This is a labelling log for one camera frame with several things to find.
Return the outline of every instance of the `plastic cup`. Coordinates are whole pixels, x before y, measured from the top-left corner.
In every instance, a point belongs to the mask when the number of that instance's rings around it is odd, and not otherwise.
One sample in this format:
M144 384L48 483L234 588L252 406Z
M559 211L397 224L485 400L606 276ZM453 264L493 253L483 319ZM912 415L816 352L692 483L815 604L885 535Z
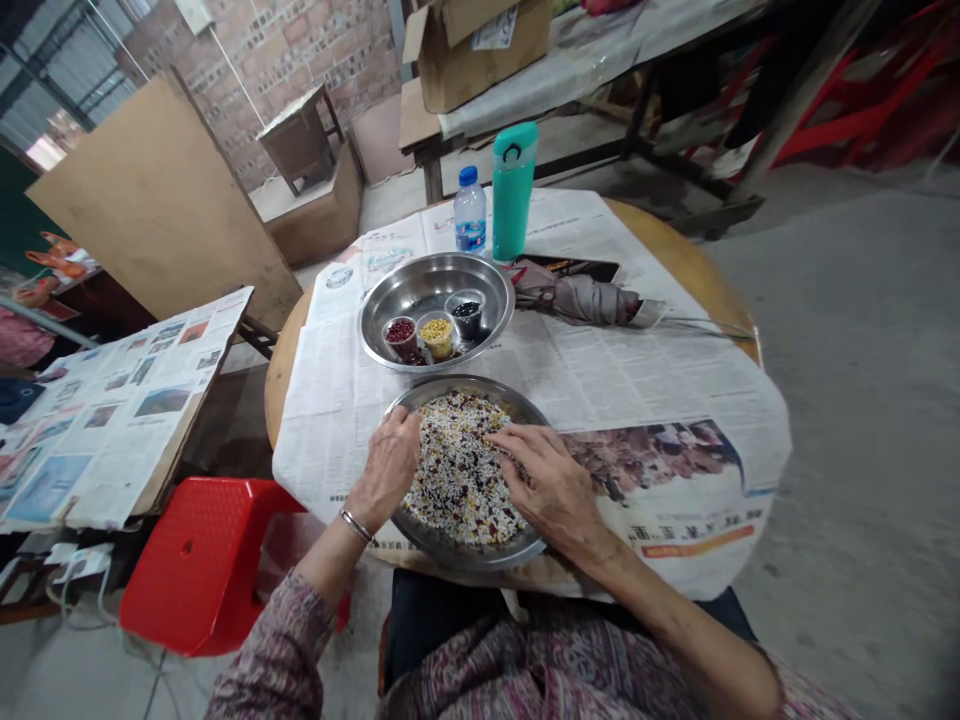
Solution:
M469 315L457 315L456 309L466 303L477 303L476 311ZM461 340L473 340L480 332L480 320L483 318L483 307L486 304L487 296L479 290L460 290L447 298L443 309L453 318Z
M390 332L390 328L392 328L401 320L406 320L408 323L410 323L410 327L412 328L410 335L402 340L390 342L387 340L387 333ZM406 315L395 317L393 320L383 326L383 341L393 348L393 351L397 354L397 357L400 358L401 362L410 362L415 360L417 357L417 324L413 321L413 318L409 318Z
M433 320L442 320L447 324L447 329L438 337L427 339L423 336L423 329ZM434 360L446 360L453 354L453 318L442 310L424 314L417 322L417 337L423 341Z

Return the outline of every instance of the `thermos lid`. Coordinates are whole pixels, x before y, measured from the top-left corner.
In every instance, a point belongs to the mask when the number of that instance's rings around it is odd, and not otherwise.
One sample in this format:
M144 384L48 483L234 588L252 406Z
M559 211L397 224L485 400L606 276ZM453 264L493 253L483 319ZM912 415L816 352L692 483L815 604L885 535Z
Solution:
M477 166L467 165L460 171L460 187L470 187L477 181Z
M533 122L508 127L493 141L494 168L510 170L536 161L539 136Z

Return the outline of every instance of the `pink patterned shirt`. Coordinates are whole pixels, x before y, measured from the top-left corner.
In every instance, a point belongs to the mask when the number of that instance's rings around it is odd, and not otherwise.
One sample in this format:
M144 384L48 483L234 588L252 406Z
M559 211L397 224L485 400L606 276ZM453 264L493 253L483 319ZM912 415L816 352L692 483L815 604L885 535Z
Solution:
M378 717L706 718L673 658L654 641L583 611L531 612L530 623L487 618L453 636L399 678ZM317 664L334 614L291 573L277 588L230 668L207 718L319 718ZM857 716L772 659L781 718Z
M53 347L53 335L12 310L0 307L0 362L28 368Z

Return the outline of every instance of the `teal thermos bottle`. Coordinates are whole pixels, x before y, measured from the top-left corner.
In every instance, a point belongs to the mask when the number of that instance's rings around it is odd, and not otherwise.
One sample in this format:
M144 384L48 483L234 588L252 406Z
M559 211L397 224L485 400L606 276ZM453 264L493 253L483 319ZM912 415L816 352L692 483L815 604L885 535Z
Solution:
M523 252L539 134L536 123L520 123L493 141L493 259L498 262L513 262Z

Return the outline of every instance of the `red beans in cup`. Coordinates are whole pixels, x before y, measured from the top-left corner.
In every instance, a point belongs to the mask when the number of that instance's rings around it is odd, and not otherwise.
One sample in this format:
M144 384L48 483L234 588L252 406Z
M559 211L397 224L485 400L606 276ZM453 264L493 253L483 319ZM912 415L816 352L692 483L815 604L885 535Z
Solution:
M387 329L387 342L403 342L408 337L413 335L413 331L414 326L412 322L409 320L397 320L397 322Z

